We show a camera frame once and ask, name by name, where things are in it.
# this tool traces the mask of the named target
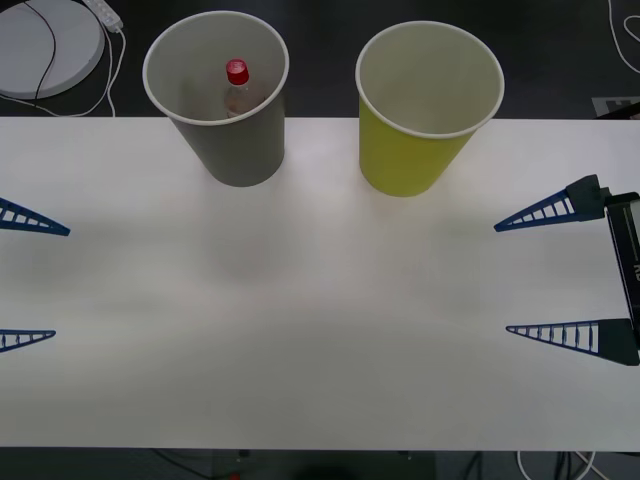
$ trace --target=red bottle cap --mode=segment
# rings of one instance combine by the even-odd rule
[[[227,62],[227,78],[233,85],[244,85],[249,81],[249,70],[244,60],[234,58]]]

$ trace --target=plastic bottle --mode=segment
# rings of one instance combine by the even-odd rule
[[[249,69],[241,58],[227,62],[227,79],[229,88],[224,94],[224,107],[228,118],[247,113],[264,101],[262,89],[249,80]]]

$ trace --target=dark floor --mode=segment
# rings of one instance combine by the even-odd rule
[[[623,19],[640,14],[637,0],[611,0],[627,59],[640,68],[640,44]],[[18,3],[0,0],[0,10]],[[272,24],[291,56],[286,86],[288,116],[355,117],[354,69],[364,44],[380,30],[409,20],[435,20],[464,28],[500,60],[506,93],[498,117],[593,118],[593,97],[640,96],[640,75],[618,57],[609,30],[607,0],[110,0],[128,39],[113,88],[120,116],[157,116],[142,86],[142,62],[169,25],[208,10],[238,10]],[[640,32],[640,20],[630,22]],[[120,37],[112,35],[115,51]],[[82,112],[100,98],[108,55],[72,90],[42,101],[61,114]],[[95,115],[109,115],[106,102]],[[0,100],[0,116],[46,115]]]
[[[522,478],[511,452],[252,452],[237,462],[236,452],[162,451],[174,461],[213,478],[241,480],[511,480]],[[525,453],[523,464],[533,479],[553,479],[555,453]],[[637,479],[640,458],[599,453],[594,465],[611,480]],[[583,464],[572,456],[572,472]],[[1,449],[1,478],[10,480],[194,480],[150,450]],[[566,477],[566,467],[560,472]],[[598,477],[589,473],[585,480]]]

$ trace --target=power strip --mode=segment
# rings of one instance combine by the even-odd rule
[[[122,29],[122,20],[104,0],[82,0],[82,3],[98,17],[98,20],[100,20],[111,33]]]

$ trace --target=gray paper cup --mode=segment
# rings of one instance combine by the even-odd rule
[[[265,101],[227,118],[226,64],[247,62]],[[142,79],[153,104],[166,114],[209,172],[222,183],[246,187],[275,173],[284,156],[282,87],[289,53],[266,22],[239,12],[207,12],[172,25],[144,59]]]

